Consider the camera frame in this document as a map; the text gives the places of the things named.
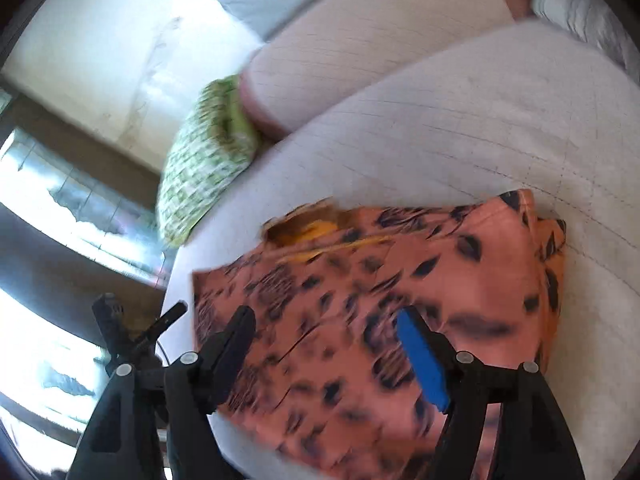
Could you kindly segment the orange black floral garment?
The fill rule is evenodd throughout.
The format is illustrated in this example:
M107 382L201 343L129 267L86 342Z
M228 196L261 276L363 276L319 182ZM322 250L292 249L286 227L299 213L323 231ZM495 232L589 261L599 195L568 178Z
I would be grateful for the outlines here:
M238 260L192 275L197 342L238 307L257 330L222 414L337 479L413 479L444 416L422 399L397 340L413 307L484 363L546 365L560 314L566 225L533 194L454 208L341 210L269 222Z

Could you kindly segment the green white patterned pillow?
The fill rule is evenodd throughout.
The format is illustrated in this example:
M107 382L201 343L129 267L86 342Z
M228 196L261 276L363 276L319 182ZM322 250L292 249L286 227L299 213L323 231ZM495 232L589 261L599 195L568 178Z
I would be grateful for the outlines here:
M240 77L208 84L175 135L156 202L160 238L178 248L256 157L260 134L245 116Z

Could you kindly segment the pink quilted bed sheet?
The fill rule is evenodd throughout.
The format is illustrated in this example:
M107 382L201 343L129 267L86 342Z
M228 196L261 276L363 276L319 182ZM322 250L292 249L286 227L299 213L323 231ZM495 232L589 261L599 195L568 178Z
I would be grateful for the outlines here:
M424 58L270 148L178 251L164 303L299 205L458 206L516 188L567 224L547 378L586 476L611 479L639 440L639 89L550 25Z

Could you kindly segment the pink bolster cushion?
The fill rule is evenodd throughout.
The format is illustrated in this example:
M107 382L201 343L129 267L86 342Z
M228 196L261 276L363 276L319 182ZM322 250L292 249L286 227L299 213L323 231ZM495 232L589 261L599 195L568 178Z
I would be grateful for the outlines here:
M530 0L318 0L243 68L244 113L279 141L402 66L529 12Z

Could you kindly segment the striped grey white cloth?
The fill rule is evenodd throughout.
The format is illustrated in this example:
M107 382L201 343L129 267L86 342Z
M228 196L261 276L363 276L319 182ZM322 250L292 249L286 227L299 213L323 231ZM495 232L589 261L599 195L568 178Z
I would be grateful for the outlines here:
M538 18L589 44L639 83L639 50L604 0L532 0Z

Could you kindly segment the window with frame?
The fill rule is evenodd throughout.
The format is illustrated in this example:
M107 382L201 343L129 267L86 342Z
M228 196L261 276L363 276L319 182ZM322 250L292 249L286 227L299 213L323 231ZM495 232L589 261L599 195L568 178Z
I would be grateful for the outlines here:
M113 294L136 336L160 314L174 259L152 212L2 129L1 419L39 468L68 466L107 382L94 300Z

